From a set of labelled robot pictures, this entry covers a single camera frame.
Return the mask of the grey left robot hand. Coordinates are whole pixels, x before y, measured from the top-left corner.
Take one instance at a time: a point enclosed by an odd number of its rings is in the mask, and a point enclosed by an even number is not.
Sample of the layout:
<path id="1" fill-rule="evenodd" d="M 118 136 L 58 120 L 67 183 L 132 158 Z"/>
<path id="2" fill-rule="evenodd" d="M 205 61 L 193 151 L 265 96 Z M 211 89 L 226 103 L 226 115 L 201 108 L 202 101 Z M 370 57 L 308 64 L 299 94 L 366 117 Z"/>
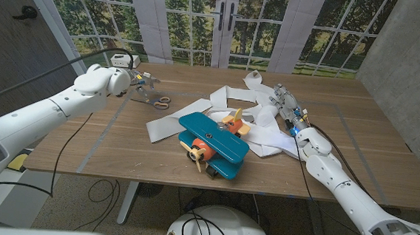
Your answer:
<path id="1" fill-rule="evenodd" d="M 135 90 L 141 95 L 145 103 L 149 102 L 149 95 L 147 91 L 144 89 L 145 85 L 150 85 L 151 89 L 154 89 L 154 83 L 160 83 L 160 80 L 153 77 L 148 72 L 139 72 L 133 69 L 128 69 L 127 72 L 131 77 L 131 85 L 135 86 Z"/>

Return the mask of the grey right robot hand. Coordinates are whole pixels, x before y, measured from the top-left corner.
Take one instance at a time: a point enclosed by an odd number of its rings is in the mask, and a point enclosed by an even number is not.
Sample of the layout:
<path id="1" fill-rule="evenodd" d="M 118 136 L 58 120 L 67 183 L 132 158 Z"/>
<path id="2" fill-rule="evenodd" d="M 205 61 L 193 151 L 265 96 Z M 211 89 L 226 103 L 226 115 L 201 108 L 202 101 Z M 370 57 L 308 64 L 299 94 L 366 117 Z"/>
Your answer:
<path id="1" fill-rule="evenodd" d="M 301 110 L 297 99 L 282 84 L 274 86 L 274 94 L 269 100 L 278 108 L 292 136 L 309 127 L 306 109 Z"/>

